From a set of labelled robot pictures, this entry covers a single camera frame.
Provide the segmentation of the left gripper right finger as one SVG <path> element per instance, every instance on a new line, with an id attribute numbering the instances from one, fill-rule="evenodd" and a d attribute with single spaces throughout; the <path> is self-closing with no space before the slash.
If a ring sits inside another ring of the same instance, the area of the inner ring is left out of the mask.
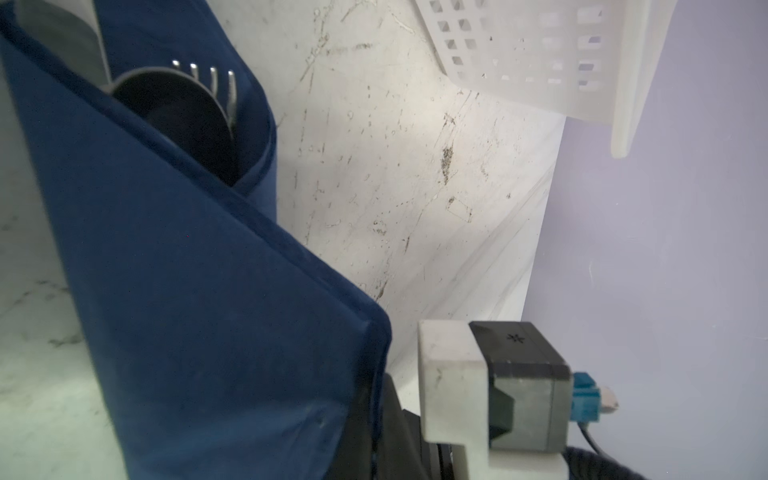
<path id="1" fill-rule="evenodd" d="M 381 429 L 376 442 L 376 478 L 427 480 L 420 448 L 413 438 L 389 374 L 384 375 L 381 406 Z"/>

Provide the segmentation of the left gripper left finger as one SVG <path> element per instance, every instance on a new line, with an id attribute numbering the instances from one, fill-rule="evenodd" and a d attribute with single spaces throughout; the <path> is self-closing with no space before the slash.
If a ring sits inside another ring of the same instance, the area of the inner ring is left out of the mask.
<path id="1" fill-rule="evenodd" d="M 373 440 L 369 425 L 369 400 L 370 386 L 360 384 L 325 480 L 372 478 Z"/>

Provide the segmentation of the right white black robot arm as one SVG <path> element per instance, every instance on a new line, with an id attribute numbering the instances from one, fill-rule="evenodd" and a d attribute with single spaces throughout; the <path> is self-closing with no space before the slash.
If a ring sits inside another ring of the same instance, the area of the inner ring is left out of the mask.
<path id="1" fill-rule="evenodd" d="M 452 447 L 424 441 L 420 417 L 407 410 L 403 410 L 403 413 L 428 478 L 454 479 Z M 563 456 L 570 479 L 646 480 L 645 476 L 620 464 L 601 449 L 590 435 L 587 423 L 578 423 L 578 427 L 592 452 L 571 446 L 566 448 Z"/>

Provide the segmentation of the silver spoon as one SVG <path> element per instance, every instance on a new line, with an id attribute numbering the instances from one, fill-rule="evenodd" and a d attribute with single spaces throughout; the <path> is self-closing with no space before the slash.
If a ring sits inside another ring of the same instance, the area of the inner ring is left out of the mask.
<path id="1" fill-rule="evenodd" d="M 236 133 L 202 88 L 170 67 L 142 67 L 118 77 L 110 95 L 227 185 L 238 179 Z"/>

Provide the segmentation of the silver table knife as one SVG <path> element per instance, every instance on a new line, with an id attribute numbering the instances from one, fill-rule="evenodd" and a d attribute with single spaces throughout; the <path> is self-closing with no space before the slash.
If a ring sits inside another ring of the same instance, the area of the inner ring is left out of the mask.
<path id="1" fill-rule="evenodd" d="M 112 75 L 92 0 L 20 0 L 15 14 L 21 28 L 70 70 L 108 90 Z"/>

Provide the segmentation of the silver fork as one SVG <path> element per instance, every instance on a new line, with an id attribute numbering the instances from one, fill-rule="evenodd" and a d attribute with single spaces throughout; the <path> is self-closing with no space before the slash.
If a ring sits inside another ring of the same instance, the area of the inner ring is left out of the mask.
<path id="1" fill-rule="evenodd" d="M 191 62 L 185 64 L 177 59 L 171 61 L 172 68 L 184 78 L 202 88 L 218 105 L 222 112 L 230 135 L 235 136 L 237 125 L 238 86 L 233 70 L 221 70 L 217 66 L 210 66 L 206 77 L 202 76 L 202 68 L 199 64 Z"/>

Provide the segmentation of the blue paper napkin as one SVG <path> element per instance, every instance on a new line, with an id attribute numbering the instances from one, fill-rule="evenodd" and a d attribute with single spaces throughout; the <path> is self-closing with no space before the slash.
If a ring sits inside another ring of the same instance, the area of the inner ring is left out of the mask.
<path id="1" fill-rule="evenodd" d="M 360 384 L 380 435 L 387 314 L 276 219 L 278 125 L 205 1 L 96 1 L 112 75 L 233 70 L 227 185 L 1 5 L 1 59 L 129 479 L 324 479 Z"/>

